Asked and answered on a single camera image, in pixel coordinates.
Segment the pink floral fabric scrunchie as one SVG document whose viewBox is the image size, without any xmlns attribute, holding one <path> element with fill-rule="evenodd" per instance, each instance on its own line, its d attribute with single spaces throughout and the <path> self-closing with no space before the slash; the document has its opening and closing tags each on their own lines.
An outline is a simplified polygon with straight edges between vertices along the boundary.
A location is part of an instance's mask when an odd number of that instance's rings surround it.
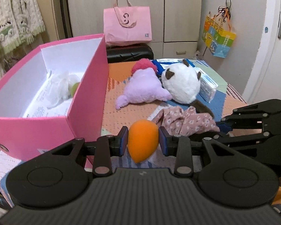
<svg viewBox="0 0 281 225">
<path fill-rule="evenodd" d="M 191 106 L 183 110 L 179 106 L 160 110 L 152 121 L 164 127 L 170 135 L 190 136 L 206 132 L 220 132 L 219 127 L 209 113 L 197 113 Z"/>
</svg>

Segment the orange makeup sponge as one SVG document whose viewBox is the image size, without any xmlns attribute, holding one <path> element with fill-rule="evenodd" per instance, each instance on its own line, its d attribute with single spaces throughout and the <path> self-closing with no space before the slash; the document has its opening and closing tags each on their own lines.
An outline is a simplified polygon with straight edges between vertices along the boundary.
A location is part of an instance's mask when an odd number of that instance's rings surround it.
<svg viewBox="0 0 281 225">
<path fill-rule="evenodd" d="M 128 133 L 128 152 L 138 164 L 148 159 L 158 148 L 158 126 L 152 121 L 141 119 L 133 123 Z"/>
</svg>

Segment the purple plush toy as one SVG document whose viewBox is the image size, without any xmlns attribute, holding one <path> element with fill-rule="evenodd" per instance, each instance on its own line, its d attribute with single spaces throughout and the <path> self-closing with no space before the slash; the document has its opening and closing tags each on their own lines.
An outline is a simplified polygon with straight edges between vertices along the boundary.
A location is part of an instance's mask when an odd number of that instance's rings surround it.
<svg viewBox="0 0 281 225">
<path fill-rule="evenodd" d="M 149 67 L 137 70 L 126 84 L 122 95 L 115 102 L 116 110 L 129 105 L 151 103 L 155 100 L 168 101 L 172 95 L 162 87 L 155 71 Z"/>
</svg>

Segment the white round plush toy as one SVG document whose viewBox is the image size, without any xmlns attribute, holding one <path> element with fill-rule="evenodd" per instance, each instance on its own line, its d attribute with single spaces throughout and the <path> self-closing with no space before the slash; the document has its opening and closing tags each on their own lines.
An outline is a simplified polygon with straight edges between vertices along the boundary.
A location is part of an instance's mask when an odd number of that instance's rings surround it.
<svg viewBox="0 0 281 225">
<path fill-rule="evenodd" d="M 161 73 L 163 87 L 168 90 L 172 100 L 177 103 L 193 106 L 197 113 L 214 113 L 196 97 L 200 92 L 201 72 L 194 70 L 186 59 L 170 64 Z"/>
</svg>

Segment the white tissue pack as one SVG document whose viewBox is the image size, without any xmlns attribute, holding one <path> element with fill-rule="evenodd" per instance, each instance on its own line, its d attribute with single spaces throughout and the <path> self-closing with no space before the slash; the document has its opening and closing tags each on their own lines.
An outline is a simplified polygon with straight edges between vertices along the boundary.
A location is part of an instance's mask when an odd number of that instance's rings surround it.
<svg viewBox="0 0 281 225">
<path fill-rule="evenodd" d="M 206 102 L 210 103 L 214 99 L 218 84 L 199 67 L 195 67 L 194 70 L 201 73 L 199 94 Z"/>
</svg>

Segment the green makeup sponge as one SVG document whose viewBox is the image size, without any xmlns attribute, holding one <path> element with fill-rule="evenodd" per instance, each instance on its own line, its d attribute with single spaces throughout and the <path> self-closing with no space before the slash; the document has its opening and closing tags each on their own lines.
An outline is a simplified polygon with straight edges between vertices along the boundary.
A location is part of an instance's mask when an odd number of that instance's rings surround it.
<svg viewBox="0 0 281 225">
<path fill-rule="evenodd" d="M 79 82 L 74 83 L 74 85 L 69 88 L 70 96 L 72 98 L 74 97 L 75 92 L 77 91 L 79 84 L 80 84 Z"/>
</svg>

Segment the blue wet wipes pack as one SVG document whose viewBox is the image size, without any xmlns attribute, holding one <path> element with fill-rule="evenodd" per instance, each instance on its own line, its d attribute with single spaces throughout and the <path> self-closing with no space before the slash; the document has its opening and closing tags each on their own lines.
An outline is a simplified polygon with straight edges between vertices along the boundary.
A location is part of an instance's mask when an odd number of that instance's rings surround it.
<svg viewBox="0 0 281 225">
<path fill-rule="evenodd" d="M 188 62 L 191 67 L 196 67 L 189 59 L 184 58 L 162 58 L 151 60 L 151 62 L 157 67 L 157 76 L 160 77 L 162 72 L 166 70 L 171 64 L 182 63 L 183 60 L 186 60 L 186 62 Z"/>
</svg>

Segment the red strawberry plush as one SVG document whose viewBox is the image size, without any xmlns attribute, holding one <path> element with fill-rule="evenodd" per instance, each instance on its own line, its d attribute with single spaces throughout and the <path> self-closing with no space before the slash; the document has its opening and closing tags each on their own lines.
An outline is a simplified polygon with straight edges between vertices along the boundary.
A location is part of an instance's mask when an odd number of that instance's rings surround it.
<svg viewBox="0 0 281 225">
<path fill-rule="evenodd" d="M 151 62 L 151 60 L 149 60 L 147 58 L 142 58 L 134 64 L 134 66 L 131 69 L 131 74 L 133 75 L 137 70 L 144 70 L 147 68 L 151 68 L 154 70 L 155 73 L 157 73 L 157 66 L 154 65 Z"/>
</svg>

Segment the pink cardboard box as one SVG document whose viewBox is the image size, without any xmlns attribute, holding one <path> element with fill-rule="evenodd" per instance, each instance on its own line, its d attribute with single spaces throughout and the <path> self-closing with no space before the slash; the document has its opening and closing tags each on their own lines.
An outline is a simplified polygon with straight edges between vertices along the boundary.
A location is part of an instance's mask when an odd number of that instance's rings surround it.
<svg viewBox="0 0 281 225">
<path fill-rule="evenodd" d="M 46 43 L 0 80 L 0 150 L 30 160 L 101 135 L 108 61 L 102 34 Z"/>
</svg>

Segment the patchwork tablecloth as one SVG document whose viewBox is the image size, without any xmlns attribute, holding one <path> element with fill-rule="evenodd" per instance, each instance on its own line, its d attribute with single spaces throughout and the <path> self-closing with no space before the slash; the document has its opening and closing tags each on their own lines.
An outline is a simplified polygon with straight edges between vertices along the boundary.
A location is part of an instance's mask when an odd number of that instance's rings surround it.
<svg viewBox="0 0 281 225">
<path fill-rule="evenodd" d="M 217 92 L 214 99 L 208 104 L 213 111 L 215 120 L 230 115 L 235 108 L 246 106 L 242 96 L 227 83 L 216 71 L 214 71 L 203 60 L 194 60 L 194 65 L 205 71 L 217 84 Z M 122 126 L 130 127 L 134 122 L 140 119 L 152 120 L 163 108 L 174 106 L 176 103 L 155 101 L 149 104 L 128 105 L 119 111 L 115 109 L 115 100 L 124 90 L 125 84 L 130 80 L 130 72 L 133 62 L 119 62 L 109 65 L 108 86 L 106 90 L 104 114 L 102 122 L 102 135 L 117 134 Z M 12 158 L 4 152 L 0 152 L 0 192 L 8 200 L 5 187 L 5 177 L 14 167 L 19 165 L 21 160 Z M 112 157 L 113 168 L 155 168 L 170 167 L 173 168 L 173 157 L 163 157 L 161 150 L 157 149 L 155 153 L 146 161 L 136 164 L 132 161 L 128 153 L 122 157 Z"/>
</svg>

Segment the white door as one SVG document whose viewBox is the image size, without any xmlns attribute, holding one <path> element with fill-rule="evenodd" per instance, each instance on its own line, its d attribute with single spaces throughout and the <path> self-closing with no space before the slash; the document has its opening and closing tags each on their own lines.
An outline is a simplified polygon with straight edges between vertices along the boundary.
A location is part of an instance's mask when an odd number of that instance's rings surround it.
<svg viewBox="0 0 281 225">
<path fill-rule="evenodd" d="M 281 0 L 267 0 L 264 29 L 243 98 L 248 104 L 281 100 L 281 39 L 277 38 Z"/>
</svg>

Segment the black suitcase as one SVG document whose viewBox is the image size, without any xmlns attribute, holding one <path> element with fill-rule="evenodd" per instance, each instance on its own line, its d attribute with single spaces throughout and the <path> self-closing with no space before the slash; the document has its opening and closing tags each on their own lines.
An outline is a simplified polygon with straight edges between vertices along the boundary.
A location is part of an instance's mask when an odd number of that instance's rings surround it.
<svg viewBox="0 0 281 225">
<path fill-rule="evenodd" d="M 154 52 L 147 44 L 140 43 L 128 46 L 106 48 L 108 63 L 135 62 L 140 59 L 154 59 Z"/>
</svg>

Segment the colourful paper gift bag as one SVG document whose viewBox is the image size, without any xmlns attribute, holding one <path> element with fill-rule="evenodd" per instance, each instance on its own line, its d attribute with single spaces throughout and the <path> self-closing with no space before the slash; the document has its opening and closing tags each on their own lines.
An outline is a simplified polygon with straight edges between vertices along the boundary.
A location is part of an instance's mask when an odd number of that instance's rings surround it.
<svg viewBox="0 0 281 225">
<path fill-rule="evenodd" d="M 231 24 L 231 0 L 218 7 L 217 14 L 206 16 L 202 40 L 212 56 L 226 58 L 237 36 Z"/>
</svg>

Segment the pink tote bag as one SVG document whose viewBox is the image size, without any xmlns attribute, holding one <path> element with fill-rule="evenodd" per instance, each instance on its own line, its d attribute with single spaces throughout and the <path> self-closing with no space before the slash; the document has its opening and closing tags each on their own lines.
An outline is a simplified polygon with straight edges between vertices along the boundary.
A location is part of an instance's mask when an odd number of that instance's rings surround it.
<svg viewBox="0 0 281 225">
<path fill-rule="evenodd" d="M 119 7 L 118 0 L 112 8 L 103 10 L 103 33 L 106 46 L 128 46 L 152 41 L 150 8 Z"/>
</svg>

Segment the cream knit cardigan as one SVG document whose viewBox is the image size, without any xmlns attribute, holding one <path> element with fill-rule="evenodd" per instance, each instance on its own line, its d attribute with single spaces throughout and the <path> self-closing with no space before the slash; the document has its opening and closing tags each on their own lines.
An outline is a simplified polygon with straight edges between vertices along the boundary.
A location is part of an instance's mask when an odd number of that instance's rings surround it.
<svg viewBox="0 0 281 225">
<path fill-rule="evenodd" d="M 0 54 L 29 45 L 46 27 L 37 0 L 0 0 Z M 0 79 L 5 74 L 0 62 Z"/>
</svg>

